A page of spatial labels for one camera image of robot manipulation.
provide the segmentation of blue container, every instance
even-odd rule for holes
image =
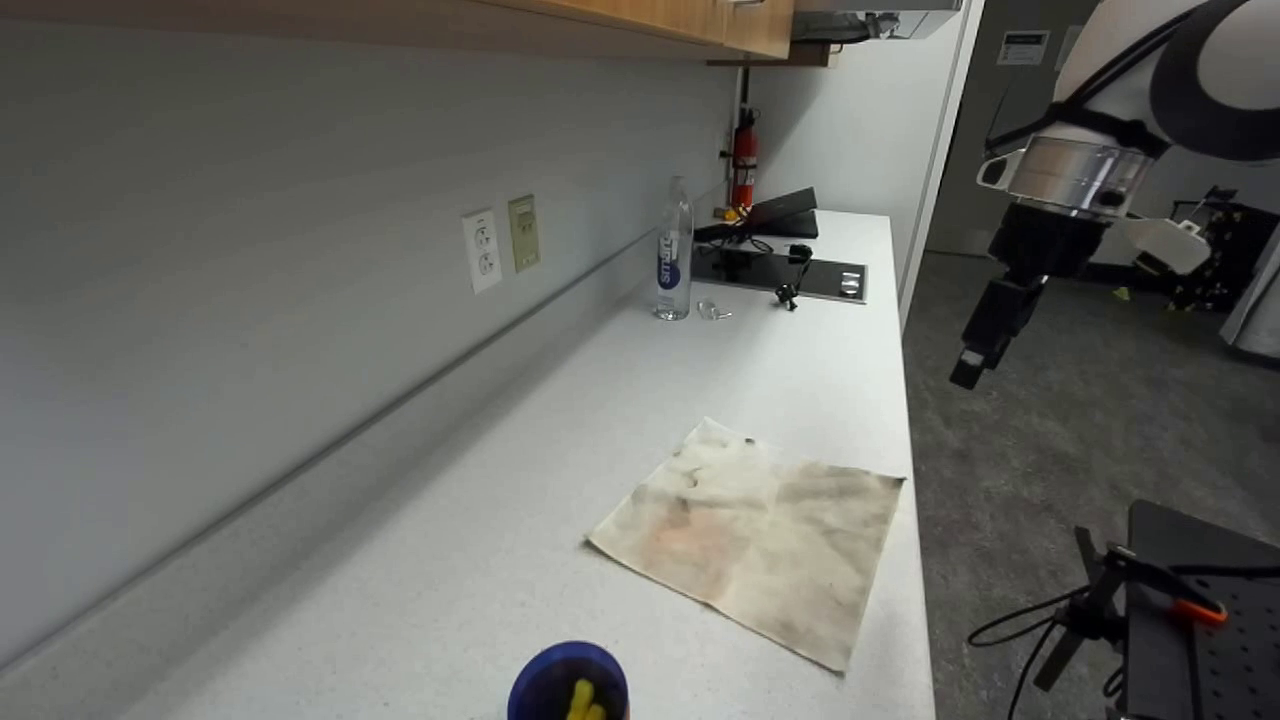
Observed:
[[[563,720],[581,680],[608,720],[628,720],[623,669],[600,644],[583,641],[553,644],[523,666],[510,701],[510,720]]]

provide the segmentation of gray carpet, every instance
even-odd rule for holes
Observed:
[[[1280,372],[1219,353],[1212,317],[1057,283],[977,391],[953,390],[962,327],[995,274],[930,256],[908,323],[926,584],[946,720],[1006,717],[1027,644],[972,651],[969,629],[1083,584],[1071,527],[1124,541],[1129,500],[1280,546]],[[1120,666],[1083,650],[1021,717],[1097,720]]]

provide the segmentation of electrical outlet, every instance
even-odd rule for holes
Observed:
[[[498,217],[494,209],[469,213],[464,217],[464,246],[469,246],[469,261],[473,261],[473,290],[477,298],[490,293],[494,283],[505,282],[505,261],[498,250]]]
[[[516,195],[510,204],[510,230],[512,230],[512,261],[516,274],[530,274],[545,261],[545,250],[538,246],[538,195]]]

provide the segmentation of white countertop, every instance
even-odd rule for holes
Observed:
[[[530,657],[612,650],[635,720],[930,720],[916,490],[903,485],[848,675],[583,547],[588,527],[701,422],[780,452],[914,477],[892,238],[823,213],[867,306],[696,283],[726,322],[620,309],[521,391],[460,424],[130,720],[500,720]]]

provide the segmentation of bottle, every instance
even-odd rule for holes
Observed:
[[[670,209],[670,230],[655,238],[655,301],[651,317],[655,322],[683,322],[689,317],[689,290],[692,290],[692,230],[689,230],[689,192],[683,180],[671,180],[671,209]]]

